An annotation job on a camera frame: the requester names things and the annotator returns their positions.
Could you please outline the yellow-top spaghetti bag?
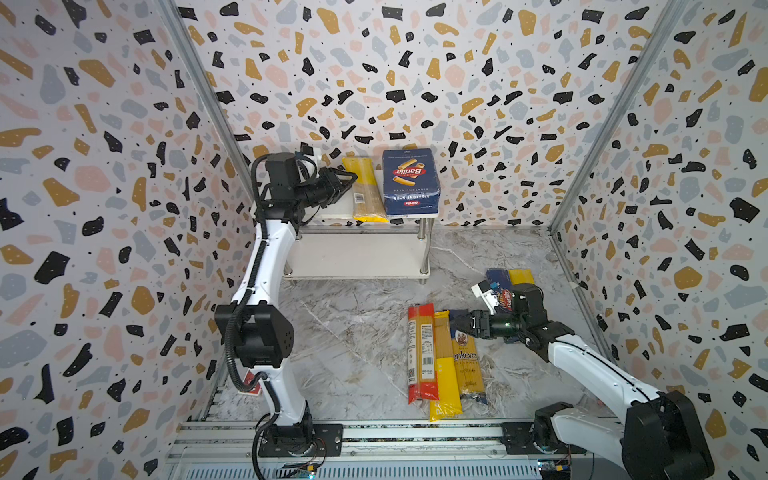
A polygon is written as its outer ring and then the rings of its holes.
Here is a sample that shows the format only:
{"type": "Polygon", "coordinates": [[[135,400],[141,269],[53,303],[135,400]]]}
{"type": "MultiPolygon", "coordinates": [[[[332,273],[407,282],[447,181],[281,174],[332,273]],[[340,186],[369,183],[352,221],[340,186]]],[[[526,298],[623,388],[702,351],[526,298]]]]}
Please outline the yellow-top spaghetti bag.
{"type": "Polygon", "coordinates": [[[353,185],[353,218],[364,223],[387,223],[371,158],[346,157],[342,164],[357,179],[353,185]]]}

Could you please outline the blue Barilla pasta box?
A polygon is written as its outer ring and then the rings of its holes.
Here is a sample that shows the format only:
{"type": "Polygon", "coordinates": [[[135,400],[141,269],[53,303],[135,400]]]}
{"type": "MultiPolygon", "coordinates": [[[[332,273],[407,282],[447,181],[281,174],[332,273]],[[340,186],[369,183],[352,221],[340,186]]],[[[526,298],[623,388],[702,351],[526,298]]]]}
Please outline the blue Barilla pasta box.
{"type": "Polygon", "coordinates": [[[437,215],[441,188],[430,149],[385,150],[383,203],[388,216],[437,215]]]}

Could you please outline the red spaghetti bag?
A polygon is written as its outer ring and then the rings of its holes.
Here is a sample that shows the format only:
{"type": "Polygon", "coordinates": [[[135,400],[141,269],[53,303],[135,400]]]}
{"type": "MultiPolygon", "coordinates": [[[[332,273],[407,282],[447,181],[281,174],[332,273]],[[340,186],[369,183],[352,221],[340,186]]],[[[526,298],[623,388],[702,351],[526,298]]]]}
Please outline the red spaghetti bag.
{"type": "Polygon", "coordinates": [[[439,389],[435,366],[434,307],[412,306],[407,321],[408,403],[438,401],[439,389]]]}

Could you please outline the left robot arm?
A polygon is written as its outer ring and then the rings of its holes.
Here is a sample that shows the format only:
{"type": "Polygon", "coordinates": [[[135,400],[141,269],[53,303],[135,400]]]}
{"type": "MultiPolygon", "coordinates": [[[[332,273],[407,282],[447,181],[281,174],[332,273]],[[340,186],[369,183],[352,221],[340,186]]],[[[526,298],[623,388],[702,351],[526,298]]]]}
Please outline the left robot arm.
{"type": "Polygon", "coordinates": [[[307,210],[337,203],[357,180],[353,172],[320,167],[304,153],[268,153],[249,169],[256,227],[253,251],[232,300],[216,307],[224,365],[236,390],[264,391],[267,426],[294,427],[309,407],[291,370],[295,331],[279,309],[280,284],[307,210]]]}

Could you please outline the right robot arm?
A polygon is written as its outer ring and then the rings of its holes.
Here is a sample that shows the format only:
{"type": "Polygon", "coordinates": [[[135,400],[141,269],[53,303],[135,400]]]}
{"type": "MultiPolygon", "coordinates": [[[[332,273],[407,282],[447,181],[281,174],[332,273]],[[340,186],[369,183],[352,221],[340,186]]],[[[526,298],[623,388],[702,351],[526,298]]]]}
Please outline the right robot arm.
{"type": "Polygon", "coordinates": [[[450,327],[484,340],[516,340],[562,370],[611,412],[602,418],[567,402],[538,409],[533,445],[543,453],[577,446],[623,468],[632,479],[707,479],[715,465],[692,401],[663,392],[592,349],[567,325],[549,319],[543,290],[521,283],[501,302],[490,283],[474,286],[486,306],[452,310],[450,327]]]}

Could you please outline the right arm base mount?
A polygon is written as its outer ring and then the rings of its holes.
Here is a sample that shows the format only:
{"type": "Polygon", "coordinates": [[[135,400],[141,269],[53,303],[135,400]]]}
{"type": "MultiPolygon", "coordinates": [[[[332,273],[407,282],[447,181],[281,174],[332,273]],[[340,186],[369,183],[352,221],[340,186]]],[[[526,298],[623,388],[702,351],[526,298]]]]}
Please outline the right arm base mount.
{"type": "Polygon", "coordinates": [[[532,421],[508,421],[501,423],[501,438],[508,455],[565,455],[569,451],[584,454],[581,447],[559,440],[552,425],[552,417],[572,404],[556,402],[537,409],[532,421]]]}

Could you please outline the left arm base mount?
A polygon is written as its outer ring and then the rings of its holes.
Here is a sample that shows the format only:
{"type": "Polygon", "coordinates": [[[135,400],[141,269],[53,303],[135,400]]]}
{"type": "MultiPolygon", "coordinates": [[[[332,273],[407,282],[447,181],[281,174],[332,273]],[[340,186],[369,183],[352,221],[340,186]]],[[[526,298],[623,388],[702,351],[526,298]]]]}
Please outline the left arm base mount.
{"type": "Polygon", "coordinates": [[[344,426],[315,423],[309,411],[298,423],[281,426],[268,421],[267,427],[258,429],[261,437],[256,441],[256,452],[260,457],[339,457],[342,452],[344,426]]]}

